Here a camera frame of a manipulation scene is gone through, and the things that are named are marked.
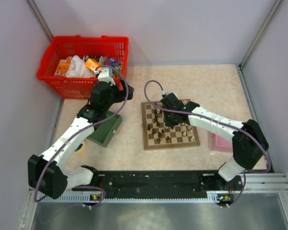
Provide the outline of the wooden chess board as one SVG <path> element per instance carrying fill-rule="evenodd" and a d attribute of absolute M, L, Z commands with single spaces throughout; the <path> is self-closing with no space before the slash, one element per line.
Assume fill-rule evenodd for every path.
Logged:
<path fill-rule="evenodd" d="M 148 102 L 141 103 L 144 150 L 167 150 L 200 146 L 197 128 L 186 123 L 165 125 L 164 114 Z"/>

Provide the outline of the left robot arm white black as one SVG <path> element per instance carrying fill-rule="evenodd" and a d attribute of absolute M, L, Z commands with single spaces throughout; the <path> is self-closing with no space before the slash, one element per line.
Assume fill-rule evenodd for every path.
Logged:
<path fill-rule="evenodd" d="M 89 190 L 99 186 L 99 178 L 90 169 L 81 168 L 79 172 L 66 175 L 65 164 L 78 146 L 102 123 L 108 121 L 107 111 L 115 103 L 126 104 L 133 97 L 133 87 L 121 77 L 123 89 L 98 81 L 91 90 L 87 104 L 78 112 L 65 133 L 40 155 L 32 155 L 27 162 L 28 184 L 36 192 L 57 199 L 67 188 L 84 185 Z"/>

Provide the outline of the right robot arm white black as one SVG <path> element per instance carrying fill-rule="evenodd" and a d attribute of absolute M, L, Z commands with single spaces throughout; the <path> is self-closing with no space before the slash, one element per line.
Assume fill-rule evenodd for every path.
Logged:
<path fill-rule="evenodd" d="M 216 187 L 221 190 L 227 189 L 237 174 L 252 170 L 269 149 L 260 126 L 252 119 L 246 122 L 228 119 L 192 101 L 184 104 L 174 93 L 163 95 L 161 103 L 167 126 L 186 123 L 203 128 L 232 144 L 232 157 L 218 169 L 214 178 Z"/>

